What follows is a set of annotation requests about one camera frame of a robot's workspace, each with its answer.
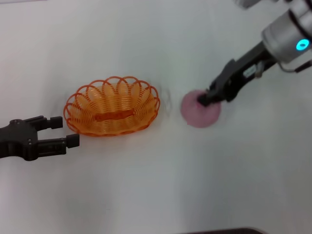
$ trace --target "black object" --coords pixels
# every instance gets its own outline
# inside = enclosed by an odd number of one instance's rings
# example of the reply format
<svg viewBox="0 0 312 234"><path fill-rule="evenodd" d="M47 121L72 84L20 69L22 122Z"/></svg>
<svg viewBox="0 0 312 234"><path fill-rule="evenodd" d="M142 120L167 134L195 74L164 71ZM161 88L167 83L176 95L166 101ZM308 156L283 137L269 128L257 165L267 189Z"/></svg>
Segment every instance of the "black object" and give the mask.
<svg viewBox="0 0 312 234"><path fill-rule="evenodd" d="M277 61L261 42L238 61L232 59L228 62L221 74L212 82L207 93L199 96L197 101L203 106L224 100L230 102L242 87L256 77L256 70L260 64L263 66L262 73L276 63Z"/></svg>
<svg viewBox="0 0 312 234"><path fill-rule="evenodd" d="M219 231L210 231L210 232L201 232L194 234L263 234L259 231L250 228L239 228L231 230L219 230Z"/></svg>
<svg viewBox="0 0 312 234"><path fill-rule="evenodd" d="M66 138L38 140L37 131L62 127L62 117L47 120L39 116L26 120L12 120L8 126L0 128L0 158L19 156L26 161L33 161L38 157L66 154L66 147L79 146L79 134L69 135Z"/></svg>

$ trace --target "wire basket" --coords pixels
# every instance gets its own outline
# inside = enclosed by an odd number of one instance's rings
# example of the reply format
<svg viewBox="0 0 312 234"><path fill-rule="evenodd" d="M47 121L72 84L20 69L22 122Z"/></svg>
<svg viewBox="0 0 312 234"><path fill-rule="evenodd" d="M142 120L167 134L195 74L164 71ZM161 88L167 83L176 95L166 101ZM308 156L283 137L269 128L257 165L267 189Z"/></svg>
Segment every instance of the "wire basket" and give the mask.
<svg viewBox="0 0 312 234"><path fill-rule="evenodd" d="M64 107L68 127L91 137L134 133L157 117L160 99L155 87L135 77L109 77L80 87Z"/></svg>

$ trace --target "round pink pad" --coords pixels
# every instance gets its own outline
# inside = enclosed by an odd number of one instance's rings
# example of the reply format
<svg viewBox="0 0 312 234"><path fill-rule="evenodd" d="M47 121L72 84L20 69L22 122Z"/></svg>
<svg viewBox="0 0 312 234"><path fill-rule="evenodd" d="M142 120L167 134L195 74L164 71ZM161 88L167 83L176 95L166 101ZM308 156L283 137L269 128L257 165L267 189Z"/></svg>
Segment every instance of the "round pink pad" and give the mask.
<svg viewBox="0 0 312 234"><path fill-rule="evenodd" d="M204 107L197 98L205 91L194 90L184 96L181 104L181 113L188 125L196 128L206 128L214 124L221 113L221 103Z"/></svg>

